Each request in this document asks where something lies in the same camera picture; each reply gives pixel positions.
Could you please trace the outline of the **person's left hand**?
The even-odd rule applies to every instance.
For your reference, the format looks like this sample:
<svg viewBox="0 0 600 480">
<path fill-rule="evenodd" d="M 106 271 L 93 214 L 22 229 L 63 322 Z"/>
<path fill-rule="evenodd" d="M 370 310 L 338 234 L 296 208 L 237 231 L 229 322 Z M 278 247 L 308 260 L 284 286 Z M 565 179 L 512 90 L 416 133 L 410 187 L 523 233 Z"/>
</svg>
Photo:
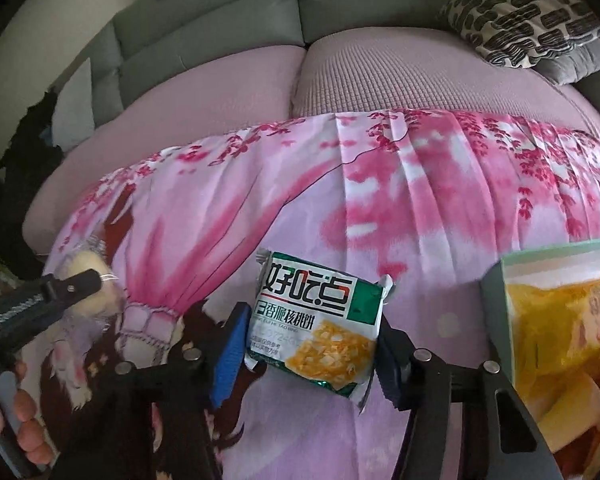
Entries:
<svg viewBox="0 0 600 480">
<path fill-rule="evenodd" d="M 15 416 L 20 422 L 17 431 L 17 441 L 31 463 L 38 466 L 48 466 L 54 459 L 54 451 L 45 440 L 45 431 L 36 419 L 38 406 L 26 390 L 17 387 L 14 396 Z M 5 428 L 3 413 L 0 410 L 0 434 Z"/>
</svg>

